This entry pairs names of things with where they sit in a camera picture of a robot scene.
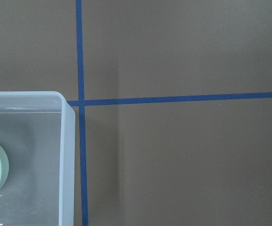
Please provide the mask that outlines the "clear plastic bin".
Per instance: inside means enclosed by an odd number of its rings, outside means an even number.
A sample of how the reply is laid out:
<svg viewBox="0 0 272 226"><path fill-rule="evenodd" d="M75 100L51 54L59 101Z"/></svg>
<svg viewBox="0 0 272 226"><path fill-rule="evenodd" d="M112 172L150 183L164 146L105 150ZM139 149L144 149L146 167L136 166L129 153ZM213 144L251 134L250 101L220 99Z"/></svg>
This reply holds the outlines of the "clear plastic bin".
<svg viewBox="0 0 272 226"><path fill-rule="evenodd" d="M75 112L63 95L0 92L0 146L0 226L73 225Z"/></svg>

